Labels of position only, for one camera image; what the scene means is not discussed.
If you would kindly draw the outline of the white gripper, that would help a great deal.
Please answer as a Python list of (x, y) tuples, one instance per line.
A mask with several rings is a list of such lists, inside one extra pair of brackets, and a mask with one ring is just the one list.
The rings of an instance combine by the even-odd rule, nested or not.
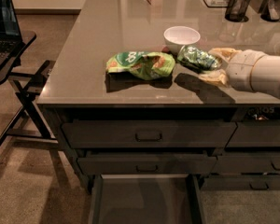
[(252, 91), (251, 76), (256, 62), (265, 56), (262, 51), (247, 49), (240, 51), (233, 48), (213, 48), (208, 51), (210, 55), (229, 63), (226, 72), (223, 69), (199, 74), (198, 78), (210, 85), (229, 87), (237, 91)]

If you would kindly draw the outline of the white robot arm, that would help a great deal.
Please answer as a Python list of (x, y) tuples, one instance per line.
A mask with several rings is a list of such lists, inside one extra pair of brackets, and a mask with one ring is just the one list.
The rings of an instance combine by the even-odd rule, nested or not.
[(237, 91), (261, 92), (280, 99), (280, 56), (252, 49), (210, 49), (221, 67), (199, 75), (205, 83)]

